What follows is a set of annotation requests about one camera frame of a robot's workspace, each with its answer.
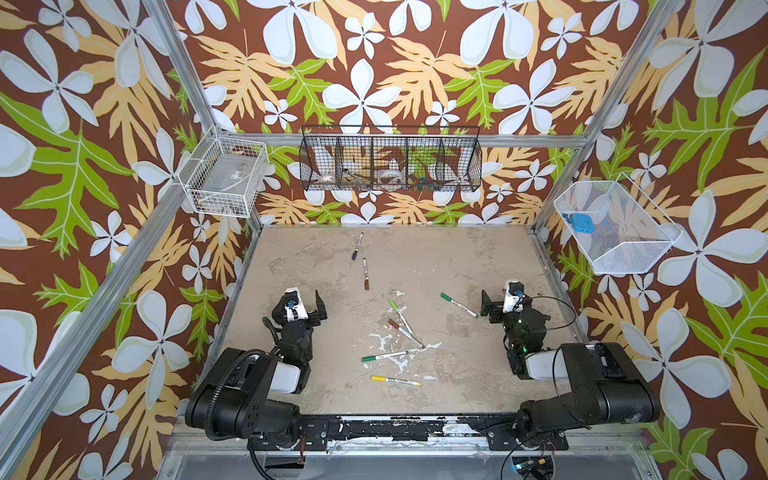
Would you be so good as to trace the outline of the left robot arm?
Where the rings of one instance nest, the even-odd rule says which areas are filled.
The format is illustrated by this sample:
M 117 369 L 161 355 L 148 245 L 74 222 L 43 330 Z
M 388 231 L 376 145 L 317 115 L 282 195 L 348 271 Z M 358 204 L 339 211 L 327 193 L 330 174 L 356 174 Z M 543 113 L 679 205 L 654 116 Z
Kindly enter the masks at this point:
M 298 406 L 271 400 L 271 393 L 299 394 L 305 388 L 313 359 L 314 329 L 327 319 L 325 303 L 306 308 L 300 291 L 287 289 L 269 317 L 273 348 L 226 348 L 200 382 L 186 407 L 187 426 L 208 439 L 262 438 L 282 448 L 299 440 Z

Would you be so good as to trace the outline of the brown capped thin marker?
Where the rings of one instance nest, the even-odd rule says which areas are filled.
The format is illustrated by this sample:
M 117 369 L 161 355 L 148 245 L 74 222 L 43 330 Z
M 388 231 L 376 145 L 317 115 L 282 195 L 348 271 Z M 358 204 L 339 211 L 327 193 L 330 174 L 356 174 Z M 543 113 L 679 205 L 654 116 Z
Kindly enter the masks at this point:
M 370 291 L 369 269 L 368 269 L 368 262 L 366 258 L 362 259 L 362 266 L 363 266 L 364 289 L 366 291 Z

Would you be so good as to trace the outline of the dark green capped marker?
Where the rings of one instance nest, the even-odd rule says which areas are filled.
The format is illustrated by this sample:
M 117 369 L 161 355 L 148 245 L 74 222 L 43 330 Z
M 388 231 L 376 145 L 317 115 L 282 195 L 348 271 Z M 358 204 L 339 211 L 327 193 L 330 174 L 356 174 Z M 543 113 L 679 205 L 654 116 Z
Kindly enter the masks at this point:
M 479 316 L 479 314 L 477 314 L 476 312 L 474 312 L 472 309 L 470 309 L 470 308 L 469 308 L 469 307 L 467 307 L 466 305 L 464 305 L 464 304 L 462 304 L 462 303 L 460 303 L 460 302 L 458 302 L 458 301 L 454 300 L 454 299 L 453 299 L 453 297 L 451 297 L 451 296 L 447 295 L 446 293 L 444 293 L 444 292 L 441 292 L 441 293 L 440 293 L 440 297 L 441 297 L 442 299 L 444 299 L 445 301 L 447 301 L 447 302 L 451 303 L 452 305 L 454 305 L 454 306 L 456 306 L 456 307 L 458 307 L 458 308 L 462 309 L 464 312 L 466 312 L 467 314 L 469 314 L 469 315 L 470 315 L 470 316 L 472 316 L 473 318 L 479 318 L 479 317 L 480 317 L 480 316 Z

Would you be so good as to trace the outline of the white mesh basket right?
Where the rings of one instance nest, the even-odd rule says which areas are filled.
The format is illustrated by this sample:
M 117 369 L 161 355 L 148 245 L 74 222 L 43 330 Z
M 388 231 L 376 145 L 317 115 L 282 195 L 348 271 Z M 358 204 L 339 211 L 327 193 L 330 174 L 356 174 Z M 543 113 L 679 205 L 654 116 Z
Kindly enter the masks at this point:
M 554 201 L 580 252 L 597 275 L 650 272 L 682 237 L 682 228 L 625 174 L 615 180 L 581 180 Z M 590 215 L 595 231 L 575 233 L 574 213 Z

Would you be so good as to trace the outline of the blue capped marker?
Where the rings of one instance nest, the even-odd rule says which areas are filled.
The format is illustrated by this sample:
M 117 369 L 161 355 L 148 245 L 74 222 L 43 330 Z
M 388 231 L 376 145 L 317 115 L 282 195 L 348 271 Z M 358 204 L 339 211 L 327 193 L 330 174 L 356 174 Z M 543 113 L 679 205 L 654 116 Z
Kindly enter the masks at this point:
M 358 256 L 358 252 L 359 252 L 360 247 L 362 245 L 363 238 L 364 238 L 364 232 L 360 232 L 360 234 L 358 235 L 356 244 L 355 244 L 355 248 L 354 248 L 353 253 L 351 255 L 352 261 L 355 261 L 357 256 Z

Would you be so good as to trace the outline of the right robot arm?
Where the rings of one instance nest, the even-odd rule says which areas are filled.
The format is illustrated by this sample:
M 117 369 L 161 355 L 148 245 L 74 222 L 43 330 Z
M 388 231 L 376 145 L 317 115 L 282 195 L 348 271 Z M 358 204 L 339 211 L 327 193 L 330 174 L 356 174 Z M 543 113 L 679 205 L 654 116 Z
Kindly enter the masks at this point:
M 492 433 L 534 448 L 556 442 L 568 430 L 659 418 L 659 396 L 619 344 L 571 342 L 546 349 L 543 341 L 554 330 L 547 325 L 551 317 L 533 307 L 521 283 L 509 281 L 500 301 L 482 291 L 480 315 L 502 326 L 502 344 L 515 376 L 570 386 L 551 398 L 522 402 L 515 420 L 492 426 Z

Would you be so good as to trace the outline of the blue object in basket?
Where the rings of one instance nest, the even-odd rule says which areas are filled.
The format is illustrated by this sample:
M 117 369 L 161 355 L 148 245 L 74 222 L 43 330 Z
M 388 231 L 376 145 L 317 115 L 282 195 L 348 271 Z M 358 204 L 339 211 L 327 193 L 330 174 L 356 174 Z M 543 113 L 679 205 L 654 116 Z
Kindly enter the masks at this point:
M 568 223 L 575 233 L 591 235 L 595 231 L 595 225 L 590 215 L 574 213 L 569 216 Z

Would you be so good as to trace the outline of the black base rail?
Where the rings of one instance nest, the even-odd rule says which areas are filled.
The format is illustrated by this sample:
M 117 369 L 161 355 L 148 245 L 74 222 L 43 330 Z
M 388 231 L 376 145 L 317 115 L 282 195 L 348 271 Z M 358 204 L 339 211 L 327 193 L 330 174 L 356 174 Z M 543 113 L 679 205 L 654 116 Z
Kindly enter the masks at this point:
M 250 440 L 261 451 L 320 452 L 333 442 L 368 439 L 384 443 L 430 442 L 457 437 L 480 443 L 482 449 L 508 451 L 516 445 L 514 413 L 402 414 L 402 415 L 309 415 L 300 414 L 277 433 L 254 432 Z

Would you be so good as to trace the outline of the yellow capped marker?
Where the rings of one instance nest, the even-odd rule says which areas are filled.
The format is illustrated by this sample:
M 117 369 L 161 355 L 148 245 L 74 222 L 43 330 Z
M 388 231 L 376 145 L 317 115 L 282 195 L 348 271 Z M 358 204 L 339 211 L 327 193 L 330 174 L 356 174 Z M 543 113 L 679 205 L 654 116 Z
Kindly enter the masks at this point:
M 415 380 L 407 380 L 407 379 L 400 379 L 400 378 L 394 378 L 394 377 L 372 375 L 370 379 L 374 382 L 380 382 L 380 383 L 393 383 L 393 384 L 408 385 L 408 386 L 414 386 L 414 387 L 422 386 L 421 382 L 418 382 Z

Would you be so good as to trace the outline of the light green capped marker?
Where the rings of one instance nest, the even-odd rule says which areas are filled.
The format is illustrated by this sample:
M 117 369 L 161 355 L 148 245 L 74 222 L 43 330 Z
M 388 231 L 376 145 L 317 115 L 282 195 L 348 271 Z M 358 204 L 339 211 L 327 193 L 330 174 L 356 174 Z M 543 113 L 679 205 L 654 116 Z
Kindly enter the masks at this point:
M 406 317 L 402 313 L 402 310 L 398 307 L 397 303 L 395 301 L 393 301 L 393 300 L 390 300 L 389 303 L 390 303 L 392 309 L 394 310 L 394 312 L 397 314 L 402 327 L 405 328 L 406 332 L 408 332 L 409 334 L 413 335 L 414 332 L 413 332 L 411 326 L 409 325 Z

